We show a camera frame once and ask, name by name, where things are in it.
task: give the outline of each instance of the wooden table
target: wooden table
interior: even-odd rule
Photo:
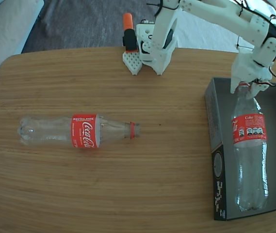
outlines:
[[[276,212],[213,220],[204,92],[236,54],[176,49],[132,76],[123,48],[17,55],[0,67],[0,233],[276,232]],[[24,115],[102,113],[141,137],[98,150],[23,146]]]

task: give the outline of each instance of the coca-cola bottle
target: coca-cola bottle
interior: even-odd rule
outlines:
[[[76,148],[98,148],[122,138],[134,138],[140,124],[123,123],[98,114],[63,117],[25,117],[18,133],[26,145],[54,144]]]
[[[266,174],[267,134],[264,115],[249,85],[238,86],[238,100],[232,116],[233,143],[238,162],[236,203],[241,211],[265,207],[268,199]]]

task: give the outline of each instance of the coke label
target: coke label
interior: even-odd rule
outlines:
[[[234,144],[246,140],[267,140],[265,118],[262,114],[241,115],[232,120]]]
[[[71,120],[71,140],[76,148],[97,148],[96,114],[75,114]]]

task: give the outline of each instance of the cardboard box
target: cardboard box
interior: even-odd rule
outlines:
[[[262,210],[241,212],[235,203],[238,168],[234,154],[231,116],[237,101],[230,79],[213,78],[206,90],[214,188],[214,219],[227,221],[276,210],[276,87],[260,92],[256,99],[265,116],[267,130],[266,172],[269,198]]]

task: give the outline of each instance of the white robotic arm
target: white robotic arm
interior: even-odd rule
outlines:
[[[253,50],[238,47],[231,70],[231,93],[240,82],[251,83],[251,97],[266,90],[272,79],[276,58],[276,26],[262,15],[230,0],[161,0],[155,24],[144,21],[136,26],[138,59],[162,74],[170,63],[178,40],[174,35],[181,10],[218,24],[254,45]]]

